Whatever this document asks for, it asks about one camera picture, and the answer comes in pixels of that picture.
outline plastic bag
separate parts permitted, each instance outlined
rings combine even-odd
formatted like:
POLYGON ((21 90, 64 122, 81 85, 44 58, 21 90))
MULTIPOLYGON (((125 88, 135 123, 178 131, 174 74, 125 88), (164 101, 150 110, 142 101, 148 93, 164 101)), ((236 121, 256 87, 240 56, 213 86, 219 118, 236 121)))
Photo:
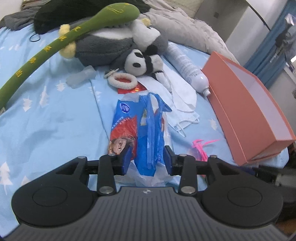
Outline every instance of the plastic bag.
POLYGON ((166 167, 162 163, 156 164, 156 171, 153 177, 141 175, 134 163, 131 161, 129 169, 124 176, 114 176, 116 183, 121 186, 136 186, 136 187, 163 187, 167 183, 173 183, 178 186, 180 180, 175 183, 174 177, 170 176, 166 167))
POLYGON ((164 111, 171 109, 159 95, 128 93, 117 102, 113 118, 109 153, 119 154, 132 146, 132 159, 141 175, 153 176, 157 162, 163 162, 164 111))
POLYGON ((168 124, 168 119, 167 119, 165 112, 163 112, 163 121, 165 124, 165 130, 163 132, 163 140, 165 142, 165 146, 169 146, 172 149, 172 151, 174 151, 173 143, 172 143, 172 136, 171 136, 170 131, 168 129, 169 124, 168 124))

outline orange box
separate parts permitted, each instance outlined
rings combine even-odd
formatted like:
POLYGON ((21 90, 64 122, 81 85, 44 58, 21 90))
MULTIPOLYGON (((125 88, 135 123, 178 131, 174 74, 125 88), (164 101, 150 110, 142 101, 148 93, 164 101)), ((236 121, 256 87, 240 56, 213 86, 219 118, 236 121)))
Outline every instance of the orange box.
POLYGON ((276 156, 296 140, 278 104, 254 74, 216 52, 202 71, 235 163, 276 156))

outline metal screw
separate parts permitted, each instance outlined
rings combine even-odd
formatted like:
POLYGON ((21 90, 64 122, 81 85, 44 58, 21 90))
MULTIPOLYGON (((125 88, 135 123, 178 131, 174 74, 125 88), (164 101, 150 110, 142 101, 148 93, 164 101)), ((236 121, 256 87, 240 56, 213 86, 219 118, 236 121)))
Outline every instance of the metal screw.
POLYGON ((111 76, 112 74, 114 74, 115 72, 117 72, 119 69, 110 69, 108 71, 105 71, 105 75, 104 78, 107 79, 109 76, 111 76))
POLYGON ((191 186, 185 186, 181 188, 181 192, 185 194, 191 194, 195 192, 195 188, 191 186))
POLYGON ((103 193, 103 194, 110 194, 114 191, 113 187, 109 187, 109 186, 103 186, 100 187, 99 192, 103 193))

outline red envelope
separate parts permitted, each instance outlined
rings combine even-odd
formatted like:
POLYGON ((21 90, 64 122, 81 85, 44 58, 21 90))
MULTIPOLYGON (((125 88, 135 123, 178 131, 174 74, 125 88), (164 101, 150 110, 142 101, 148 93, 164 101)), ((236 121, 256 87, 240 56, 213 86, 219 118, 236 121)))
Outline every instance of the red envelope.
MULTIPOLYGON (((120 82, 124 82, 124 83, 129 83, 130 82, 127 79, 117 79, 117 80, 120 81, 120 82)), ((117 93, 118 94, 126 94, 126 93, 135 93, 135 92, 144 91, 144 90, 147 90, 145 88, 145 86, 138 82, 137 86, 135 88, 131 89, 131 90, 123 90, 123 89, 118 88, 117 93)))

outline gray plush toy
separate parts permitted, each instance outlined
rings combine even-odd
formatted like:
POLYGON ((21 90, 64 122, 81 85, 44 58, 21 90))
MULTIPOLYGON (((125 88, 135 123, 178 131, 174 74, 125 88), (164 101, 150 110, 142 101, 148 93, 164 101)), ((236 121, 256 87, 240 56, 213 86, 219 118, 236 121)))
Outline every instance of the gray plush toy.
MULTIPOLYGON (((59 34, 65 34, 83 21, 62 25, 59 34)), ((76 57, 85 66, 110 65, 111 69, 123 69, 133 49, 139 49, 144 55, 161 55, 168 46, 165 33, 145 24, 149 25, 150 21, 134 20, 129 25, 91 32, 69 44, 60 54, 65 58, 76 57)))

